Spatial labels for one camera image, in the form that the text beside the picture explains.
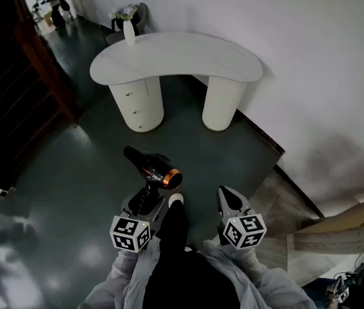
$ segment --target gray floor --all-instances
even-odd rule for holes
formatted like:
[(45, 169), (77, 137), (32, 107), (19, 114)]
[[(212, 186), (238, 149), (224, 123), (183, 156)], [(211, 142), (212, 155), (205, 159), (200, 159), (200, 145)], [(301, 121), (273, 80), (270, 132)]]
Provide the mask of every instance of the gray floor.
[(88, 74), (92, 44), (103, 46), (92, 37), (104, 37), (103, 30), (76, 27), (48, 39), (87, 112), (78, 128), (50, 137), (0, 204), (0, 308), (75, 308), (107, 276), (117, 255), (109, 235), (113, 216), (144, 184), (122, 155), (125, 145), (162, 153), (182, 171), (179, 191), (196, 245), (216, 234), (216, 188), (228, 185), (251, 197), (279, 159), (239, 118), (224, 132), (208, 131), (201, 119), (206, 88), (190, 76), (162, 77), (162, 125), (132, 132), (108, 89)]
[(269, 173), (249, 203), (263, 216), (266, 237), (293, 234), (320, 218), (276, 171)]

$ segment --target hair dryer nozzle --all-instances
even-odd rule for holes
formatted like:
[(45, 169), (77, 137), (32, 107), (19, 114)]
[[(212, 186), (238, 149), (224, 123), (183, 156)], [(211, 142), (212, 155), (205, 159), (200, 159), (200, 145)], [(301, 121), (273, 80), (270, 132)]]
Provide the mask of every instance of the hair dryer nozzle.
[(151, 185), (173, 190), (182, 183), (182, 173), (173, 162), (161, 154), (149, 153), (132, 145), (126, 146), (123, 154)]

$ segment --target white desk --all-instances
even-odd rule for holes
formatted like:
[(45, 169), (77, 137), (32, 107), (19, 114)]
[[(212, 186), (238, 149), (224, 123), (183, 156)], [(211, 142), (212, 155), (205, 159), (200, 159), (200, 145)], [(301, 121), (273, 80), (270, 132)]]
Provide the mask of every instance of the white desk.
[(130, 129), (143, 133), (164, 116), (160, 75), (207, 75), (202, 115), (206, 127), (226, 129), (248, 82), (262, 76), (262, 65), (248, 50), (231, 42), (195, 33), (152, 33), (136, 45), (120, 41), (96, 56), (90, 66), (95, 82), (110, 87)]

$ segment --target white sleeve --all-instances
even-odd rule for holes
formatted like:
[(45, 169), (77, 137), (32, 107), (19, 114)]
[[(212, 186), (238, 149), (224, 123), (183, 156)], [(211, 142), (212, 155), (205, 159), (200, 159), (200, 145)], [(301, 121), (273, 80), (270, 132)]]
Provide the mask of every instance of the white sleeve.
[(306, 293), (280, 268), (268, 270), (262, 277), (253, 281), (253, 285), (272, 309), (316, 308)]
[(115, 309), (115, 298), (123, 295), (123, 290), (133, 275), (137, 258), (137, 253), (119, 251), (107, 279), (90, 292), (78, 309)]
[(256, 257), (253, 248), (237, 250), (225, 245), (222, 250), (242, 269), (258, 289), (265, 303), (272, 309), (303, 308), (316, 306), (307, 294), (280, 268), (267, 269)]

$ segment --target cylindrical drawer unit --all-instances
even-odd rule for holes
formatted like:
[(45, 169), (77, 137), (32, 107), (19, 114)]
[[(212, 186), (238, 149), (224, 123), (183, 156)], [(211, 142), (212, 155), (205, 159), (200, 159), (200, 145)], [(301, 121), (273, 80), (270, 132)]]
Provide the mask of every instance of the cylindrical drawer unit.
[(246, 83), (209, 77), (202, 120), (211, 131), (223, 131), (229, 127)]
[(164, 110), (159, 77), (109, 87), (132, 131), (145, 133), (160, 125)]

